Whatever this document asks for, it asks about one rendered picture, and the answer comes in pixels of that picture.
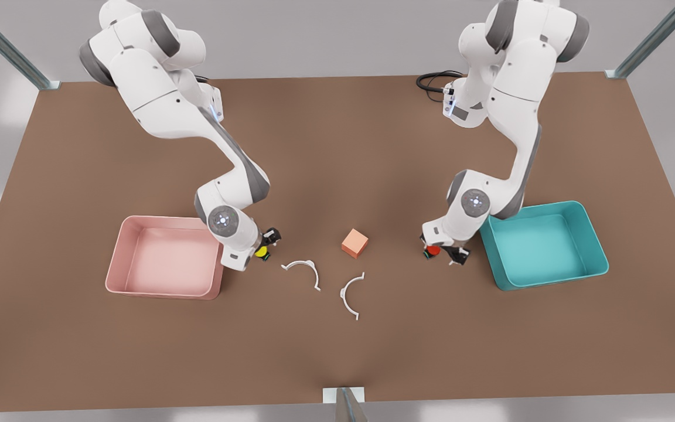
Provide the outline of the orange cube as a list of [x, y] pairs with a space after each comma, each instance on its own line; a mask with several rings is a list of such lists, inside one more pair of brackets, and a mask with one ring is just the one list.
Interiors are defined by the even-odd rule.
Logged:
[[353, 228], [341, 243], [341, 249], [349, 256], [358, 259], [366, 248], [367, 243], [368, 237]]

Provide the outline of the pink storage box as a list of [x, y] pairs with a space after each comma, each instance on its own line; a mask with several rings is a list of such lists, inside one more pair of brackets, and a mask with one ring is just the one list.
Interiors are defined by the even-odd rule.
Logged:
[[197, 218], [129, 216], [121, 224], [105, 288], [130, 297], [213, 300], [223, 246]]

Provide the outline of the silver frame post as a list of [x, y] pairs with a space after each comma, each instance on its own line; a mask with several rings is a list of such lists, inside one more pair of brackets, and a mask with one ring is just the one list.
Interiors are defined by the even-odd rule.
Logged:
[[40, 90], [56, 90], [59, 81], [49, 80], [26, 56], [0, 32], [0, 55]]
[[605, 70], [609, 80], [627, 79], [675, 31], [675, 6], [646, 35], [616, 69]]
[[323, 388], [322, 402], [335, 404], [335, 422], [368, 422], [362, 408], [364, 387]]

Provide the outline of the blue storage box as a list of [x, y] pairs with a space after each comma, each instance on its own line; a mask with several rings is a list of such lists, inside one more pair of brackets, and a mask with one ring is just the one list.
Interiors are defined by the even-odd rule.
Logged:
[[479, 233], [502, 291], [584, 280], [610, 269], [588, 213], [577, 201], [524, 207], [504, 220], [488, 216]]

